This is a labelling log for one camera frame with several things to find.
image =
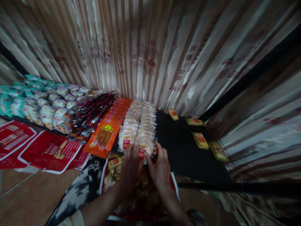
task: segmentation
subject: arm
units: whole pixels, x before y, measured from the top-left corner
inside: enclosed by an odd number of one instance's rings
[[[81,209],[85,226],[104,224],[115,208],[137,187],[143,159],[138,158],[139,146],[135,149],[132,158],[133,147],[134,144],[131,144],[124,151],[120,181]]]
[[[172,225],[193,225],[171,186],[167,151],[157,141],[156,146],[158,148],[157,162],[154,164],[147,153],[145,153],[145,158],[150,168],[151,177],[169,214],[170,221]]]

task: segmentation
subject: hand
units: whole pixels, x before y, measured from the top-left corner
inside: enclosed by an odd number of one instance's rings
[[[164,195],[170,191],[170,164],[168,162],[167,150],[162,148],[161,145],[155,141],[158,152],[158,159],[153,163],[151,157],[146,152],[144,153],[145,159],[150,169],[150,176],[153,179],[159,193]]]
[[[143,165],[143,159],[138,158],[139,145],[137,145],[132,157],[132,148],[134,144],[130,144],[124,150],[124,159],[121,166],[121,176],[119,184],[122,187],[122,193],[127,197],[137,187],[137,182]]]

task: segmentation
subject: small yellow package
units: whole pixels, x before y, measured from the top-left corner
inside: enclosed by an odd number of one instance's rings
[[[229,161],[229,159],[226,156],[225,151],[222,148],[222,146],[220,145],[220,143],[212,141],[212,142],[209,142],[209,146],[217,160],[223,161],[223,162]]]
[[[194,126],[204,126],[204,122],[202,120],[199,119],[188,119],[185,118],[186,122],[188,125],[194,125]]]
[[[122,164],[122,158],[116,158],[108,162],[108,168],[109,170],[116,168],[117,166],[120,166]]]
[[[191,132],[191,133],[192,133],[193,138],[199,148],[209,150],[209,145],[208,145],[207,141],[205,140],[205,137],[203,136],[203,134],[197,133],[197,132]]]
[[[174,121],[179,120],[179,117],[178,117],[177,113],[175,112],[175,110],[174,110],[173,108],[167,109],[167,112],[169,113],[170,117],[171,117]]]

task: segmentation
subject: black table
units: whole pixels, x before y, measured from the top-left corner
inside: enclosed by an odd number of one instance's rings
[[[199,149],[190,131],[201,132],[206,141],[211,141],[204,126],[188,125],[185,118],[173,121],[168,114],[157,112],[156,137],[167,149],[171,171],[215,186],[232,183],[223,162],[218,161],[211,150]],[[118,136],[112,147],[118,149]]]

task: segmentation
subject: orange snack package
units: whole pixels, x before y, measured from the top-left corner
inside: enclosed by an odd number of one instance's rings
[[[132,100],[119,98],[100,122],[84,147],[85,152],[106,159]]]

